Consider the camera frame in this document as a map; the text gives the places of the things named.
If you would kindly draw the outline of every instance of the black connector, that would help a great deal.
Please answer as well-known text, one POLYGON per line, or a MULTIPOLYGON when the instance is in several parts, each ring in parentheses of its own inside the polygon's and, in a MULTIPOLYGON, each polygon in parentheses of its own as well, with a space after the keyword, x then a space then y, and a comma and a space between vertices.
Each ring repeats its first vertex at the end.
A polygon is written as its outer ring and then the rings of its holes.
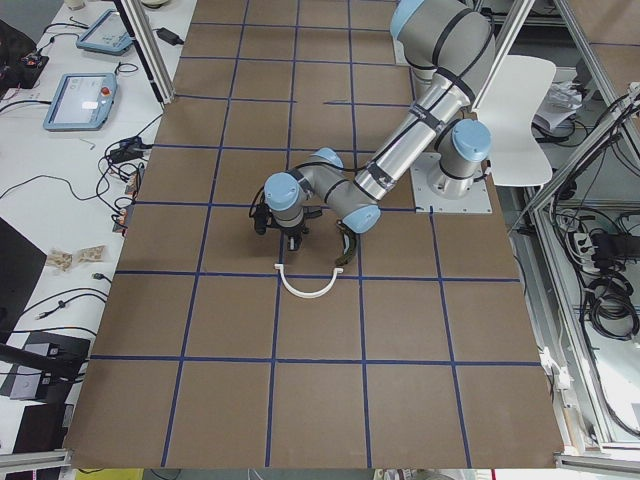
POLYGON ((156 34, 158 35, 158 38, 160 38, 161 40, 164 40, 169 45, 184 44, 184 40, 182 40, 177 34, 173 33, 171 30, 167 30, 164 27, 156 30, 156 34))

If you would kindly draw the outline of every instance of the white handle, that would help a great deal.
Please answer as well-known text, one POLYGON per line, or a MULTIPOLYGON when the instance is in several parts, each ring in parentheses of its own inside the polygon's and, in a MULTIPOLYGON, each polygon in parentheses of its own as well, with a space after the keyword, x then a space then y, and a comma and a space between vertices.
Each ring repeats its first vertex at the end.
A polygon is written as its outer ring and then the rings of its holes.
POLYGON ((336 278, 338 278, 338 274, 344 272, 342 268, 334 268, 333 269, 333 277, 331 281, 322 289, 317 292, 301 292, 291 286, 287 279, 284 277, 284 265, 282 263, 276 263, 274 268, 280 272, 280 278, 282 279, 282 283, 284 287, 289 290, 293 295, 300 298, 318 298, 327 293, 333 287, 333 284, 336 283, 336 278))

